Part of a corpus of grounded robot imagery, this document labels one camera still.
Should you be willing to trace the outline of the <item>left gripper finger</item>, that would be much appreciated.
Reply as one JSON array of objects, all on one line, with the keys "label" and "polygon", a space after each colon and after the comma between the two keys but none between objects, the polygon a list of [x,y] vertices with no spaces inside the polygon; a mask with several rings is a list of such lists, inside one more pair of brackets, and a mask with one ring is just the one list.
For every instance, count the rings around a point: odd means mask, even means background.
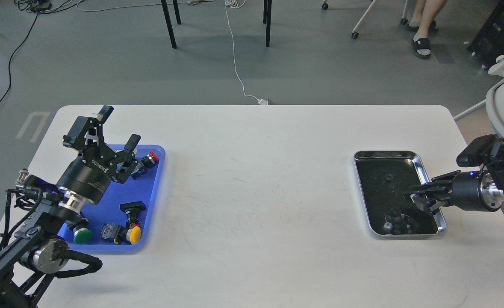
[{"label": "left gripper finger", "polygon": [[132,172],[137,166],[136,146],[141,139],[140,135],[132,134],[123,150],[117,152],[117,171]]},{"label": "left gripper finger", "polygon": [[107,155],[107,144],[103,137],[103,124],[113,110],[113,107],[105,105],[96,116],[78,116],[68,134],[63,136],[63,146],[76,150],[80,156],[91,159],[99,159]]}]

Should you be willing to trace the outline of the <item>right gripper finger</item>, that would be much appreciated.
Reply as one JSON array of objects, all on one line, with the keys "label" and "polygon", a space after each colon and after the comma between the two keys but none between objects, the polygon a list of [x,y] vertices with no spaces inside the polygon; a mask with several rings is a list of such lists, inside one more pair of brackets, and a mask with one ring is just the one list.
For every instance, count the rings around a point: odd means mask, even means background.
[{"label": "right gripper finger", "polygon": [[[455,170],[451,173],[446,173],[437,177],[434,177],[431,179],[431,181],[424,183],[424,184],[430,184],[430,185],[444,185],[453,188],[453,180],[459,174],[459,170]],[[442,207],[449,207],[451,205],[451,196],[442,199],[442,200],[435,200],[433,198],[424,200],[424,201],[413,201],[413,203],[416,205],[416,207],[421,210],[424,213],[430,214],[430,215],[435,215],[440,211],[440,208]]]},{"label": "right gripper finger", "polygon": [[452,194],[451,187],[444,185],[414,185],[404,191],[404,198],[410,201],[424,201],[430,198],[442,200]]}]

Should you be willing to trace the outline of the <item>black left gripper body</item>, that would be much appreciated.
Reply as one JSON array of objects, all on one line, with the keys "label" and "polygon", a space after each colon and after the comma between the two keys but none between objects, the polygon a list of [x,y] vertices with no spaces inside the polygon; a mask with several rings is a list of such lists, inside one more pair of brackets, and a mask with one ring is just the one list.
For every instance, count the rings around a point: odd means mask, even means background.
[{"label": "black left gripper body", "polygon": [[125,183],[131,172],[117,171],[117,152],[107,145],[107,155],[99,159],[78,153],[58,180],[58,189],[63,194],[60,204],[98,204],[111,182]]}]

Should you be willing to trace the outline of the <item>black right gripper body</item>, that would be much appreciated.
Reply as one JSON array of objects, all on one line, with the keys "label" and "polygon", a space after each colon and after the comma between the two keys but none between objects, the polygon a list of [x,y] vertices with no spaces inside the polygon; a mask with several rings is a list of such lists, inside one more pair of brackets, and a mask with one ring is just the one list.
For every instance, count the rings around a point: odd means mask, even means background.
[{"label": "black right gripper body", "polygon": [[502,206],[502,189],[490,173],[460,172],[453,180],[450,206],[469,212],[496,212]]}]

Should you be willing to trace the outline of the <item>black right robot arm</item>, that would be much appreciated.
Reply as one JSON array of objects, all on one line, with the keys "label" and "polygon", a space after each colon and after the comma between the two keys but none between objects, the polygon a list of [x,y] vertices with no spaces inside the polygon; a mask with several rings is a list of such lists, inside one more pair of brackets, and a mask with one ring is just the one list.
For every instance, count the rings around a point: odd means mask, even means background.
[{"label": "black right robot arm", "polygon": [[449,206],[470,212],[496,212],[504,202],[504,138],[480,136],[457,156],[456,162],[458,166],[480,169],[434,177],[410,187],[404,192],[405,199],[431,215]]}]

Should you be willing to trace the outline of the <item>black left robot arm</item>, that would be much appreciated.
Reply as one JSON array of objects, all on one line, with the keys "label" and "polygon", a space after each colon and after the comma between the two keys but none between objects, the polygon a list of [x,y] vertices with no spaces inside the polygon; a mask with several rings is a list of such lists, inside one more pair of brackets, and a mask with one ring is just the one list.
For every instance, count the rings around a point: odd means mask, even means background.
[{"label": "black left robot arm", "polygon": [[70,249],[58,236],[66,222],[75,222],[82,207],[98,204],[109,184],[125,183],[137,165],[133,134],[123,150],[114,151],[103,137],[103,125],[113,107],[96,116],[76,118],[63,145],[78,152],[56,184],[19,172],[15,189],[7,190],[6,211],[12,195],[33,200],[27,214],[12,228],[4,228],[0,242],[0,308],[35,308],[55,278],[94,273],[103,263]]}]

